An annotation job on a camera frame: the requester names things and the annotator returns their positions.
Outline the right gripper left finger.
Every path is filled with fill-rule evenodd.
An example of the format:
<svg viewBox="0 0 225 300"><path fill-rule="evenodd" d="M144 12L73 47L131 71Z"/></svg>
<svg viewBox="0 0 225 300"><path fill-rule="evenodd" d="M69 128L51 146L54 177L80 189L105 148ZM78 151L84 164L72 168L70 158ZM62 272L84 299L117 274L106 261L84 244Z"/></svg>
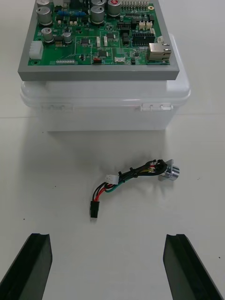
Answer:
<svg viewBox="0 0 225 300"><path fill-rule="evenodd" d="M50 235L31 234L0 283L0 299L41 300L52 262Z"/></svg>

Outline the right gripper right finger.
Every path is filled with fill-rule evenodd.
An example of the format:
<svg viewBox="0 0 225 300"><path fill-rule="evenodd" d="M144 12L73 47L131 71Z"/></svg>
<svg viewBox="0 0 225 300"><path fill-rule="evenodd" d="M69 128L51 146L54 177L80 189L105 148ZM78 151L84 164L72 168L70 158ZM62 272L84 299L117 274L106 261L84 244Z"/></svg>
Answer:
<svg viewBox="0 0 225 300"><path fill-rule="evenodd" d="M223 299L186 235L166 236L163 263L174 300Z"/></svg>

